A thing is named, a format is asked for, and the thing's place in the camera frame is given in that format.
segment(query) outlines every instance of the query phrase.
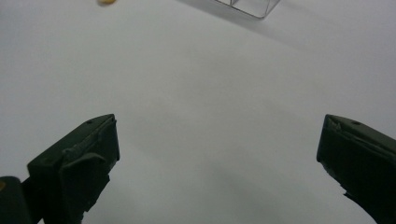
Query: transparent box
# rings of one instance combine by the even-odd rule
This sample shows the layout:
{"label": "transparent box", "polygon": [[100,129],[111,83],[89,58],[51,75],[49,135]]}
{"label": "transparent box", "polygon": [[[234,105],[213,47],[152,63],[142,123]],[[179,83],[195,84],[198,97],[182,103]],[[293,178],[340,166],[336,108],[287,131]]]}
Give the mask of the transparent box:
{"label": "transparent box", "polygon": [[280,0],[215,0],[227,7],[243,12],[250,17],[263,20]]}

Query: white surface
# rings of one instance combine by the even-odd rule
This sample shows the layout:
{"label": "white surface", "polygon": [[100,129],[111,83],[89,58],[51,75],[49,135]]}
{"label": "white surface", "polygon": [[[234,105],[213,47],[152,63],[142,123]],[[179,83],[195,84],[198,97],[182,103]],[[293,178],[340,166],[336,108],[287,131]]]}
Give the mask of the white surface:
{"label": "white surface", "polygon": [[114,113],[83,223],[374,223],[316,162],[325,114],[396,137],[396,2],[0,2],[0,175]]}

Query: white table surface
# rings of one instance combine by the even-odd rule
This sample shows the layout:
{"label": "white table surface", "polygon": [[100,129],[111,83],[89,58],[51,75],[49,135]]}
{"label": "white table surface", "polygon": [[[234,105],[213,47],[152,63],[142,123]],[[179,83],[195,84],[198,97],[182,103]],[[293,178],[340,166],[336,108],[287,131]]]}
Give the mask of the white table surface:
{"label": "white table surface", "polygon": [[374,223],[316,162],[325,114],[396,137],[396,1],[0,1],[0,175],[114,113],[83,223]]}

